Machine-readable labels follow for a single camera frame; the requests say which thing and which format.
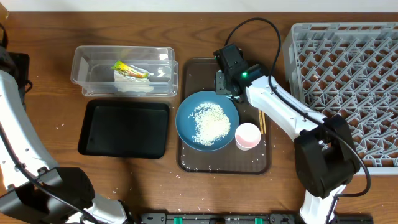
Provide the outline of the pink cup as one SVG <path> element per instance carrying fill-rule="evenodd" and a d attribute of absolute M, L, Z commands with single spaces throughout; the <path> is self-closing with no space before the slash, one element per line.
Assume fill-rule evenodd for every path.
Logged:
<path fill-rule="evenodd" d="M 261 130 L 252 123 L 243 123 L 235 131 L 235 142 L 238 149 L 248 151 L 261 141 Z"/>

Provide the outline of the green yellow snack wrapper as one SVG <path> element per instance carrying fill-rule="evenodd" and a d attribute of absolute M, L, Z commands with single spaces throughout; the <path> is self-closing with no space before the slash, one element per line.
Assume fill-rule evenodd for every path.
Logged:
<path fill-rule="evenodd" d="M 117 61 L 111 69 L 119 72 L 121 75 L 125 77 L 134 77 L 134 78 L 147 78 L 149 76 L 148 72 L 140 72 L 137 68 L 133 68 L 132 66 L 126 65 L 122 61 Z"/>

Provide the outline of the white tissue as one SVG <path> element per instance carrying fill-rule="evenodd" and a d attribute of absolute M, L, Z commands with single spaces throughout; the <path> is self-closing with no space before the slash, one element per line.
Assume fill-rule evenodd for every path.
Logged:
<path fill-rule="evenodd" d="M 121 75 L 119 72 L 114 72 L 114 87 L 120 92 L 144 92 L 148 93 L 154 90 L 147 78 L 134 78 Z"/>

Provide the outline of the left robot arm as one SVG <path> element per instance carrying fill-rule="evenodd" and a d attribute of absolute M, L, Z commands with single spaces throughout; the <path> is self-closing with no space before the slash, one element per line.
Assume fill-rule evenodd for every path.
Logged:
<path fill-rule="evenodd" d="M 79 167 L 61 167 L 40 141 L 24 96 L 31 81 L 1 38 L 1 213 L 26 223 L 140 223 L 120 200 L 95 193 Z"/>

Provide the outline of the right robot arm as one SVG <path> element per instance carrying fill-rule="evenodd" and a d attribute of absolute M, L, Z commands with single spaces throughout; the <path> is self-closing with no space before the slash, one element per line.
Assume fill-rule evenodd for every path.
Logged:
<path fill-rule="evenodd" d="M 327 118 L 278 90 L 276 80 L 260 65 L 234 77 L 248 103 L 277 123 L 294 143 L 295 170 L 306 190 L 301 219 L 329 223 L 337 198 L 360 170 L 348 123 L 338 115 Z"/>

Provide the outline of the grey dishwasher rack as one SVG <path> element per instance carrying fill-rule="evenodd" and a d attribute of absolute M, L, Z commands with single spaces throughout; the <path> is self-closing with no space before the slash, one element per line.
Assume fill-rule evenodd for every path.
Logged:
<path fill-rule="evenodd" d="M 397 24 L 296 23 L 282 50 L 291 94 L 346 119 L 371 175 L 396 175 Z"/>

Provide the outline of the dark brown serving tray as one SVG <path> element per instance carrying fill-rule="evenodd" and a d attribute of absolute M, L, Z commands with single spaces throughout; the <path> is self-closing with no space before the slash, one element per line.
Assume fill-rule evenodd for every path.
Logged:
<path fill-rule="evenodd" d="M 200 91 L 215 91 L 215 75 L 219 66 L 213 58 L 193 58 L 183 68 L 183 99 Z M 259 129 L 258 109 L 249 104 L 234 104 L 239 116 L 239 124 L 252 123 Z M 261 135 L 260 143 L 242 151 L 233 139 L 225 147 L 216 151 L 198 151 L 183 140 L 179 140 L 177 164 L 187 172 L 219 174 L 261 175 L 271 167 L 271 120 L 266 116 L 267 133 Z"/>

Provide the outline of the left wooden chopstick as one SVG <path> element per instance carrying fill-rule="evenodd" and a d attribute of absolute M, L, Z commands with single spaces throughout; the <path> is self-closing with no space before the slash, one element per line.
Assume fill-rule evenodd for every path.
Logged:
<path fill-rule="evenodd" d="M 261 134 L 264 134 L 264 125 L 263 125 L 263 117 L 262 117 L 262 111 L 261 110 L 258 110 L 258 115 L 259 115 L 260 132 L 261 132 Z"/>

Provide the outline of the wooden chopstick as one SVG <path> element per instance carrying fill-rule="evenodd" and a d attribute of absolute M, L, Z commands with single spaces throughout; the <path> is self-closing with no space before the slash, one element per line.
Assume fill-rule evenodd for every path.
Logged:
<path fill-rule="evenodd" d="M 264 113 L 263 111 L 261 112 L 261 114 L 262 114 L 263 131 L 264 131 L 264 134 L 266 134 L 266 133 L 267 133 L 267 129 L 266 129 L 266 116 L 265 116 L 265 113 Z"/>
<path fill-rule="evenodd" d="M 261 134 L 264 134 L 264 125 L 263 125 L 263 117 L 262 117 L 262 111 L 261 110 L 258 110 L 258 115 L 259 115 L 260 132 L 261 132 Z"/>

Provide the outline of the pile of white rice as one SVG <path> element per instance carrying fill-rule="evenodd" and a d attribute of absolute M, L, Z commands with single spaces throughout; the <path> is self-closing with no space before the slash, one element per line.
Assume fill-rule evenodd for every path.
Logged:
<path fill-rule="evenodd" d="M 195 123 L 193 141 L 203 146 L 212 146 L 226 137 L 231 129 L 229 118 L 216 103 L 201 103 L 188 117 Z"/>

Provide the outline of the right wooden chopstick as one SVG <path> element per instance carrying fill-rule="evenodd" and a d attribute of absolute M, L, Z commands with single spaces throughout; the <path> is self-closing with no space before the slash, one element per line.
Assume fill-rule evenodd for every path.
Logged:
<path fill-rule="evenodd" d="M 266 133 L 267 133 L 267 129 L 266 129 L 266 116 L 265 116 L 265 113 L 264 113 L 263 111 L 261 112 L 261 114 L 262 114 L 263 131 L 264 131 L 264 134 L 266 134 Z"/>

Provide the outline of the large dark blue plate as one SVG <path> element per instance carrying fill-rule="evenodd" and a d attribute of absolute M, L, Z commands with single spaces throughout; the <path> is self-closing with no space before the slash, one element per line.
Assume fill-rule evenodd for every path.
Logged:
<path fill-rule="evenodd" d="M 194 142 L 192 138 L 192 135 L 195 134 L 195 123 L 188 116 L 201 103 L 216 103 L 220 105 L 231 122 L 231 129 L 228 135 L 215 142 L 212 146 L 203 146 Z M 177 111 L 175 124 L 178 135 L 184 143 L 198 151 L 210 152 L 225 147 L 234 139 L 234 133 L 239 124 L 239 116 L 235 105 L 227 97 L 217 95 L 213 91 L 200 91 L 183 100 Z"/>

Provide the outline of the black plastic tray bin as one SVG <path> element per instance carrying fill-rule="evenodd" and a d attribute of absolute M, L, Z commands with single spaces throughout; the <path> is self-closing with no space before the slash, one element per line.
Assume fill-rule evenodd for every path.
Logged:
<path fill-rule="evenodd" d="M 160 159 L 170 108 L 165 103 L 96 99 L 88 102 L 78 142 L 86 156 Z"/>

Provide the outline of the clear plastic bin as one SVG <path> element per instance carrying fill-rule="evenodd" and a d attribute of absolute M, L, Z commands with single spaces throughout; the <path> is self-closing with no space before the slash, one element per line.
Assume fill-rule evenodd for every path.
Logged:
<path fill-rule="evenodd" d="M 154 90 L 120 92 L 114 87 L 111 67 L 122 61 L 148 72 Z M 178 62 L 171 47 L 87 45 L 75 50 L 71 81 L 82 87 L 85 96 L 95 97 L 172 97 L 178 91 Z"/>

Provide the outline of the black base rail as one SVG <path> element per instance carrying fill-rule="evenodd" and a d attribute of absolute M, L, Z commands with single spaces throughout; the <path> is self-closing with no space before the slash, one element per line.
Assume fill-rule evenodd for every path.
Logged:
<path fill-rule="evenodd" d="M 370 215 L 333 215 L 322 218 L 319 215 L 296 213 L 268 213 L 260 215 L 199 214 L 199 213 L 143 213 L 137 224 L 374 224 Z"/>

